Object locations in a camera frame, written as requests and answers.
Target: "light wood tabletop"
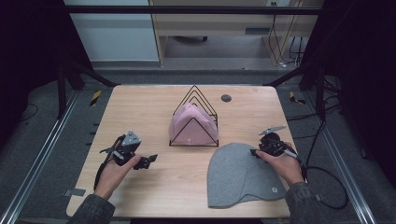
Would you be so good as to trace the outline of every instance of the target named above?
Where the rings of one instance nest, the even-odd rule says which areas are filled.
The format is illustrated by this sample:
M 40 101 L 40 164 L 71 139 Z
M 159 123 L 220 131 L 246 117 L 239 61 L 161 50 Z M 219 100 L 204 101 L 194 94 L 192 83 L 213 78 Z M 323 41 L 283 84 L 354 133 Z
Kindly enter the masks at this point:
M 219 146 L 245 143 L 258 147 L 259 132 L 287 125 L 276 90 L 262 86 L 198 86 L 213 106 L 219 122 Z M 93 182 L 106 153 L 117 137 L 132 130 L 142 139 L 136 153 L 158 154 L 149 169 L 131 170 L 113 193 L 115 217 L 288 217 L 284 199 L 275 202 L 239 203 L 230 208 L 207 205 L 207 169 L 217 147 L 169 146 L 168 127 L 173 113 L 191 86 L 117 86 L 108 101 L 92 147 L 79 176 L 67 214 L 73 216 Z M 223 94 L 231 102 L 221 100 Z M 294 143 L 289 127 L 277 132 L 282 141 Z

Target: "hand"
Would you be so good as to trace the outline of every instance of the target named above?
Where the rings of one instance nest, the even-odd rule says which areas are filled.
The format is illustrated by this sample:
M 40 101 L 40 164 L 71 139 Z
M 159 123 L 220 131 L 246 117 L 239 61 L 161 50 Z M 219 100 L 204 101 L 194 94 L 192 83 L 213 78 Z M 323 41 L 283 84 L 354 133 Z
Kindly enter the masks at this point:
M 304 182 L 300 164 L 293 157 L 285 153 L 278 157 L 273 157 L 260 150 L 257 150 L 256 154 L 264 161 L 270 163 L 276 172 L 288 182 L 289 187 L 295 183 Z
M 141 156 L 135 155 L 122 166 L 118 166 L 114 160 L 109 161 L 99 178 L 99 183 L 93 194 L 108 200 L 113 191 L 119 186 L 123 178 L 137 163 Z

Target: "horizontal black bar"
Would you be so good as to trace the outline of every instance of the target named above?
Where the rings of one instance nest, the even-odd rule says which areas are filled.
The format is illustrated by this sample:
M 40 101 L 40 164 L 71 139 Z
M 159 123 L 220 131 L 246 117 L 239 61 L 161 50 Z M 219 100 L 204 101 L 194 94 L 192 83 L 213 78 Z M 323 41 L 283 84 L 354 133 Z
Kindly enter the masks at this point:
M 69 13 L 99 14 L 255 14 L 255 15 L 321 15 L 340 12 L 321 7 L 183 7 L 183 6 L 66 6 L 43 7 Z

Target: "person's left hand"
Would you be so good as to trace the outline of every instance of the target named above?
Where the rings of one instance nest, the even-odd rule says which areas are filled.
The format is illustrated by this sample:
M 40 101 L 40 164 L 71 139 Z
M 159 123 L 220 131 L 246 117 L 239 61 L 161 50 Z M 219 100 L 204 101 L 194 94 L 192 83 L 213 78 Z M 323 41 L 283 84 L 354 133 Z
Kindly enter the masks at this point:
M 118 166 L 114 160 L 109 161 L 100 175 L 99 183 L 93 194 L 108 200 L 123 178 L 135 165 L 137 165 L 140 158 L 141 156 L 136 154 L 122 166 Z

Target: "sleeve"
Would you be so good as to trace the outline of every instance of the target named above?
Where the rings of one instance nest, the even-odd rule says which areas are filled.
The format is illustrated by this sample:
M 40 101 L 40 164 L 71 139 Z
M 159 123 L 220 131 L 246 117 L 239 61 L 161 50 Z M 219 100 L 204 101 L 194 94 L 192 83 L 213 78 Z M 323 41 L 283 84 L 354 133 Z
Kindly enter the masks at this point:
M 67 223 L 109 223 L 115 209 L 110 202 L 97 195 L 90 194 Z
M 290 210 L 290 224 L 331 223 L 320 210 L 320 202 L 306 183 L 292 185 L 285 199 Z

